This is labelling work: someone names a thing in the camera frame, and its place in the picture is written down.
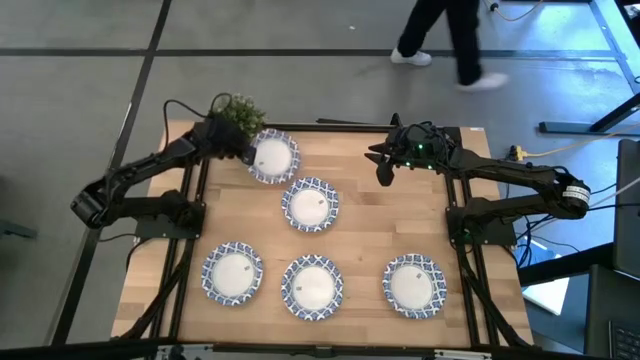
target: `white plate center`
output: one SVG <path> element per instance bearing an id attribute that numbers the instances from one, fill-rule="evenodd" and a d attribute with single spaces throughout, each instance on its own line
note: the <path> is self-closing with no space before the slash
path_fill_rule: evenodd
<path id="1" fill-rule="evenodd" d="M 253 165 L 266 175 L 284 174 L 291 166 L 291 149 L 278 139 L 266 139 L 256 147 Z"/>
<path id="2" fill-rule="evenodd" d="M 237 296 L 246 292 L 253 282 L 251 261 L 242 254 L 222 257 L 213 267 L 213 286 L 224 296 Z"/>
<path id="3" fill-rule="evenodd" d="M 302 269 L 293 279 L 293 298 L 308 310 L 327 307 L 336 291 L 329 271 L 319 266 Z"/>
<path id="4" fill-rule="evenodd" d="M 391 276 L 391 293 L 396 301 L 408 309 L 422 309 L 433 295 L 431 278 L 415 265 L 404 265 Z"/>
<path id="5" fill-rule="evenodd" d="M 318 190 L 305 189 L 293 196 L 290 210 L 299 223 L 320 225 L 329 215 L 329 201 Z"/>

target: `blue and white plate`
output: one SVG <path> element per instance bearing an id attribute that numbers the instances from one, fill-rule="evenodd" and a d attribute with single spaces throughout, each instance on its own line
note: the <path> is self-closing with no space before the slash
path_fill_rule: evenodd
<path id="1" fill-rule="evenodd" d="M 329 183 L 314 177 L 296 180 L 282 196 L 282 210 L 289 224 L 304 232 L 329 227 L 338 216 L 338 193 Z"/>
<path id="2" fill-rule="evenodd" d="M 411 319 L 434 316 L 447 298 L 442 270 L 429 257 L 419 254 L 391 260 L 384 271 L 382 289 L 391 306 Z"/>
<path id="3" fill-rule="evenodd" d="M 213 250 L 202 266 L 202 288 L 207 297 L 225 306 L 251 299 L 262 281 L 262 259 L 241 242 L 228 242 Z"/>
<path id="4" fill-rule="evenodd" d="M 282 277 L 282 300 L 302 320 L 326 319 L 342 304 L 342 275 L 321 255 L 305 255 L 289 265 Z"/>
<path id="5" fill-rule="evenodd" d="M 298 143 L 283 131 L 262 130 L 251 146 L 256 148 L 256 157 L 249 167 L 249 173 L 262 183 L 289 181 L 300 167 Z"/>

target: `black cable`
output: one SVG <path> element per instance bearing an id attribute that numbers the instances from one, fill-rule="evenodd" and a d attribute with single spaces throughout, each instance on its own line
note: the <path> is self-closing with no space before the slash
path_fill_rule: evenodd
<path id="1" fill-rule="evenodd" d="M 627 206 L 640 206 L 640 203 L 626 203 L 626 204 L 613 204 L 613 205 L 605 205 L 605 206 L 598 206 L 598 207 L 594 207 L 591 208 L 587 211 L 594 211 L 594 210 L 602 210 L 602 209 L 608 209 L 608 208 L 618 208 L 618 207 L 627 207 Z"/>
<path id="2" fill-rule="evenodd" d="M 180 100 L 176 100 L 176 99 L 169 99 L 167 101 L 164 102 L 164 105 L 162 105 L 162 115 L 164 118 L 164 149 L 162 149 L 162 151 L 166 150 L 166 148 L 169 146 L 169 119 L 167 118 L 167 106 L 171 103 L 174 104 L 178 104 L 180 106 L 182 106 L 183 108 L 185 108 L 186 110 L 190 111 L 192 114 L 199 116 L 201 118 L 206 118 L 206 115 L 203 115 L 199 112 L 197 112 L 196 110 L 194 110 L 192 107 L 190 107 L 189 105 L 183 103 Z"/>
<path id="3" fill-rule="evenodd" d="M 136 236 L 136 234 L 134 234 L 134 233 L 120 234 L 120 235 L 112 236 L 112 237 L 106 238 L 106 239 L 99 239 L 98 242 L 107 242 L 107 241 L 119 239 L 119 238 L 125 237 L 125 236 Z"/>
<path id="4" fill-rule="evenodd" d="M 516 262 L 516 263 L 518 262 L 518 259 L 516 259 L 516 256 L 513 255 L 513 252 L 511 251 L 511 249 L 509 249 L 509 247 L 507 245 L 502 245 L 502 248 L 513 258 L 514 262 Z"/>
<path id="5" fill-rule="evenodd" d="M 125 268 L 124 268 L 125 271 L 129 270 L 129 263 L 131 262 L 131 256 L 133 255 L 133 252 L 136 251 L 136 249 L 140 247 L 140 245 L 145 244 L 149 240 L 150 238 L 144 238 L 144 239 L 141 238 L 140 241 L 137 244 L 135 244 L 131 248 L 131 250 L 129 250 L 129 253 L 127 254 L 127 262 L 125 263 Z"/>
<path id="6" fill-rule="evenodd" d="M 538 225 L 542 224 L 545 221 L 549 221 L 553 219 L 552 215 L 547 215 L 544 218 L 537 220 L 537 221 L 533 221 L 530 222 L 529 219 L 525 216 L 525 220 L 527 221 L 527 231 L 525 231 L 524 233 L 522 233 L 520 236 L 518 236 L 516 238 L 516 243 L 518 242 L 518 240 L 520 240 L 523 236 L 525 235 L 529 235 L 527 237 L 527 244 L 525 245 L 527 248 L 524 250 L 522 257 L 520 258 L 520 261 L 517 263 L 517 267 L 520 268 L 522 265 L 524 265 L 524 262 L 527 260 L 527 258 L 529 258 L 529 263 L 531 263 L 531 231 L 533 231 L 533 229 L 535 229 Z"/>
<path id="7" fill-rule="evenodd" d="M 559 242 L 551 241 L 551 240 L 549 240 L 549 239 L 547 239 L 547 238 L 544 238 L 544 237 L 542 237 L 542 236 L 538 236 L 538 235 L 531 235 L 531 237 L 532 237 L 532 238 L 534 238 L 534 239 L 540 239 L 540 240 L 542 240 L 542 241 L 546 241 L 546 242 L 548 242 L 548 243 L 550 243 L 550 244 L 559 245 L 559 246 L 566 246 L 566 247 L 570 247 L 570 248 L 572 248 L 575 252 L 580 252 L 580 250 L 578 250 L 578 248 L 577 248 L 577 247 L 575 247 L 575 246 L 573 246 L 573 245 L 571 245 L 571 244 L 559 243 Z"/>
<path id="8" fill-rule="evenodd" d="M 607 190 L 611 189 L 612 187 L 614 187 L 614 186 L 616 186 L 616 185 L 618 185 L 618 184 L 617 184 L 617 183 L 613 183 L 613 184 L 611 184 L 611 185 L 607 186 L 606 188 L 604 188 L 604 189 L 602 189 L 602 190 L 598 190 L 598 191 L 594 191 L 594 192 L 592 192 L 592 193 L 591 193 L 591 195 L 600 194 L 601 192 L 605 192 L 605 191 L 607 191 Z"/>
<path id="9" fill-rule="evenodd" d="M 227 110 L 227 108 L 231 105 L 231 102 L 233 101 L 233 95 L 231 95 L 229 93 L 220 93 L 220 94 L 214 96 L 213 100 L 211 100 L 211 106 L 209 106 L 209 112 L 213 112 L 213 105 L 215 105 L 216 100 L 218 100 L 222 96 L 228 96 L 229 97 L 229 102 L 224 107 L 224 109 L 220 110 L 220 112 L 223 112 L 223 111 Z"/>

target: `blue patterned plate rim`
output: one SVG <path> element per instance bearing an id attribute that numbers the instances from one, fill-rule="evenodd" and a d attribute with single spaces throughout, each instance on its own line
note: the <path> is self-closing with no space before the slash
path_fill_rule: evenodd
<path id="1" fill-rule="evenodd" d="M 213 284 L 212 273 L 213 269 L 218 261 L 227 255 L 241 254 L 244 255 L 253 266 L 253 280 L 249 288 L 242 294 L 236 296 L 226 296 L 222 294 Z M 264 269 L 262 267 L 262 259 L 260 255 L 253 250 L 253 248 L 245 243 L 232 241 L 224 244 L 220 244 L 215 248 L 204 261 L 202 265 L 202 275 L 200 277 L 202 288 L 204 289 L 207 297 L 211 300 L 225 306 L 237 306 L 245 303 L 247 300 L 258 291 L 260 283 L 262 282 L 262 274 Z"/>
<path id="2" fill-rule="evenodd" d="M 298 192 L 307 189 L 313 189 L 320 192 L 329 202 L 329 212 L 327 213 L 327 217 L 319 224 L 302 224 L 296 220 L 291 212 L 291 202 L 295 195 Z M 305 177 L 296 180 L 282 195 L 281 203 L 282 210 L 284 211 L 284 217 L 289 221 L 289 225 L 304 232 L 318 232 L 331 226 L 338 216 L 338 210 L 340 209 L 339 205 L 340 201 L 338 199 L 338 192 L 336 189 L 328 182 L 316 177 Z"/>
<path id="3" fill-rule="evenodd" d="M 405 308 L 396 301 L 391 292 L 391 278 L 393 274 L 397 269 L 408 265 L 416 266 L 424 271 L 429 276 L 433 286 L 431 300 L 421 309 Z M 382 276 L 382 290 L 393 309 L 410 319 L 427 319 L 435 316 L 447 298 L 447 283 L 442 270 L 431 258 L 420 254 L 401 255 L 391 260 L 389 264 L 387 264 Z"/>
<path id="4" fill-rule="evenodd" d="M 330 300 L 329 305 L 322 309 L 310 310 L 302 307 L 295 299 L 293 295 L 293 282 L 296 276 L 308 267 L 317 266 L 326 270 L 333 279 L 335 286 L 335 292 L 333 298 Z M 342 280 L 342 274 L 336 267 L 333 261 L 322 255 L 304 255 L 294 260 L 282 276 L 282 283 L 280 286 L 280 294 L 287 309 L 296 317 L 307 321 L 319 321 L 328 318 L 338 310 L 338 307 L 342 304 L 342 289 L 344 288 L 344 281 Z"/>
<path id="5" fill-rule="evenodd" d="M 259 132 L 251 141 L 251 146 L 257 148 L 261 142 L 270 139 L 279 139 L 289 147 L 289 150 L 291 150 L 291 165 L 284 173 L 279 175 L 265 174 L 255 165 L 249 166 L 249 173 L 261 183 L 281 184 L 289 181 L 300 168 L 300 150 L 298 150 L 298 143 L 289 134 L 276 129 L 264 129 Z"/>

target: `wire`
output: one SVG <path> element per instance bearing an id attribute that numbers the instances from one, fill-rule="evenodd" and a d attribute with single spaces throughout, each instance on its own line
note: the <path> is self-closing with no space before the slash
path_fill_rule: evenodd
<path id="1" fill-rule="evenodd" d="M 566 246 L 566 247 L 570 247 L 570 248 L 572 248 L 575 252 L 580 252 L 580 250 L 578 250 L 578 248 L 577 248 L 577 247 L 575 247 L 575 246 L 573 246 L 573 245 L 571 245 L 571 244 L 565 244 L 565 243 L 559 243 L 559 242 L 551 241 L 551 240 L 549 240 L 549 239 L 547 239 L 547 238 L 543 238 L 542 236 L 538 236 L 538 235 L 531 235 L 531 237 L 532 237 L 532 238 L 534 238 L 534 239 L 540 239 L 540 240 L 542 240 L 542 241 L 546 241 L 546 242 L 548 242 L 548 243 L 550 243 L 550 244 L 559 245 L 559 246 Z"/>
<path id="2" fill-rule="evenodd" d="M 147 241 L 151 240 L 150 238 L 141 238 L 140 241 L 135 244 L 131 250 L 129 250 L 129 253 L 127 254 L 127 262 L 125 263 L 125 268 L 124 270 L 127 271 L 129 270 L 129 263 L 131 262 L 131 256 L 133 255 L 133 252 L 136 251 L 136 249 L 138 247 L 140 247 L 142 244 L 146 244 Z"/>
<path id="3" fill-rule="evenodd" d="M 516 256 L 513 255 L 513 252 L 511 251 L 511 249 L 509 249 L 509 247 L 507 245 L 502 245 L 502 248 L 507 252 L 507 254 L 511 255 L 511 257 L 513 258 L 514 262 L 518 262 L 518 259 L 516 259 Z"/>
<path id="4" fill-rule="evenodd" d="M 520 258 L 520 261 L 517 263 L 517 267 L 518 268 L 520 268 L 522 265 L 524 265 L 524 262 L 527 260 L 527 258 L 529 258 L 529 264 L 531 263 L 531 257 L 532 257 L 532 252 L 531 252 L 531 231 L 533 231 L 533 229 L 535 229 L 538 225 L 544 223 L 545 221 L 549 221 L 549 220 L 553 219 L 553 216 L 552 215 L 547 215 L 544 218 L 542 218 L 540 220 L 537 220 L 537 221 L 533 221 L 533 222 L 529 221 L 529 218 L 527 216 L 525 216 L 524 218 L 527 221 L 527 230 L 524 233 L 520 234 L 520 236 L 518 236 L 516 238 L 516 243 L 523 236 L 527 235 L 527 237 L 526 237 L 527 244 L 524 245 L 527 248 L 524 250 L 524 252 L 522 253 L 522 257 Z"/>
<path id="5" fill-rule="evenodd" d="M 523 17 L 531 14 L 533 12 L 533 10 L 535 10 L 538 6 L 540 6 L 543 2 L 543 0 L 538 1 L 537 4 L 533 5 L 533 7 L 531 8 L 531 10 L 527 11 L 526 13 L 516 17 L 516 18 L 508 18 L 506 17 L 499 9 L 499 5 L 497 3 L 491 3 L 490 0 L 484 0 L 485 5 L 487 5 L 487 7 L 489 8 L 489 11 L 494 11 L 496 13 L 498 13 L 498 15 L 500 15 L 501 18 L 503 18 L 506 21 L 518 21 L 520 19 L 522 19 Z"/>
<path id="6" fill-rule="evenodd" d="M 222 96 L 229 97 L 229 102 L 227 102 L 227 105 L 225 105 L 224 109 L 220 110 L 219 112 L 224 112 L 225 110 L 227 110 L 227 108 L 231 105 L 231 102 L 233 102 L 233 95 L 231 95 L 229 93 L 220 93 L 220 94 L 214 96 L 213 100 L 211 100 L 211 106 L 209 106 L 209 112 L 214 112 L 213 111 L 213 105 L 215 105 L 216 100 L 218 100 Z"/>
<path id="7" fill-rule="evenodd" d="M 595 210 L 602 210 L 602 209 L 608 209 L 608 208 L 619 208 L 619 207 L 627 207 L 627 206 L 640 206 L 640 203 L 627 203 L 627 204 L 613 204 L 613 205 L 605 205 L 605 206 L 598 206 L 595 208 L 590 208 L 588 211 L 595 211 Z"/>
<path id="8" fill-rule="evenodd" d="M 594 141 L 604 140 L 604 139 L 610 138 L 610 137 L 612 137 L 612 136 L 616 136 L 616 135 L 621 134 L 621 133 L 624 133 L 624 132 L 626 132 L 626 131 L 628 131 L 628 130 L 635 129 L 635 128 L 637 128 L 638 126 L 640 126 L 640 122 L 639 122 L 639 123 L 637 123 L 637 124 L 634 124 L 634 125 L 628 126 L 628 127 L 624 128 L 624 129 L 622 129 L 622 130 L 618 130 L 618 131 L 616 131 L 616 132 L 613 132 L 613 133 L 611 133 L 611 134 L 607 134 L 607 135 L 604 135 L 604 136 L 601 136 L 601 137 L 598 137 L 598 138 L 595 138 L 595 139 L 589 139 L 589 140 L 581 141 L 581 142 L 578 142 L 578 143 L 575 143 L 575 144 L 571 144 L 571 145 L 563 146 L 563 147 L 561 147 L 561 148 L 557 148 L 557 149 L 554 149 L 554 150 L 549 150 L 549 151 L 546 151 L 546 152 L 543 152 L 543 153 L 539 153 L 539 154 L 531 154 L 531 153 L 528 153 L 528 152 L 526 152 L 526 151 L 524 151 L 524 150 L 523 150 L 523 151 L 522 151 L 522 156 L 526 158 L 526 157 L 542 157 L 542 156 L 547 156 L 547 155 L 555 154 L 555 153 L 560 152 L 560 151 L 565 151 L 565 150 L 573 149 L 574 147 L 578 147 L 578 146 L 586 145 L 586 144 L 591 143 L 591 142 L 594 142 Z"/>
<path id="9" fill-rule="evenodd" d="M 592 192 L 592 193 L 591 193 L 591 195 L 600 194 L 601 192 L 605 192 L 605 191 L 607 191 L 607 190 L 611 189 L 612 187 L 614 187 L 614 186 L 616 186 L 616 185 L 617 185 L 617 183 L 613 183 L 613 184 L 611 184 L 611 185 L 607 186 L 606 188 L 604 188 L 604 189 L 602 189 L 602 190 L 598 190 L 598 191 L 594 191 L 594 192 Z"/>
<path id="10" fill-rule="evenodd" d="M 107 241 L 111 241 L 111 240 L 115 240 L 115 239 L 119 239 L 121 237 L 125 237 L 125 236 L 137 236 L 134 233 L 125 233 L 125 234 L 120 234 L 120 235 L 116 235 L 116 236 L 112 236 L 110 238 L 106 238 L 106 239 L 99 239 L 98 242 L 107 242 Z"/>
<path id="11" fill-rule="evenodd" d="M 164 118 L 164 148 L 162 149 L 162 151 L 165 151 L 167 149 L 167 147 L 169 146 L 169 119 L 167 118 L 167 106 L 169 104 L 171 104 L 171 103 L 178 104 L 178 105 L 182 106 L 183 108 L 185 108 L 186 110 L 190 111 L 192 114 L 194 114 L 196 116 L 199 116 L 199 117 L 201 117 L 203 119 L 207 117 L 206 115 L 203 115 L 203 114 L 197 112 L 192 107 L 190 107 L 189 105 L 183 103 L 180 100 L 169 99 L 169 100 L 165 101 L 164 105 L 162 105 L 162 115 L 163 115 L 163 118 Z"/>

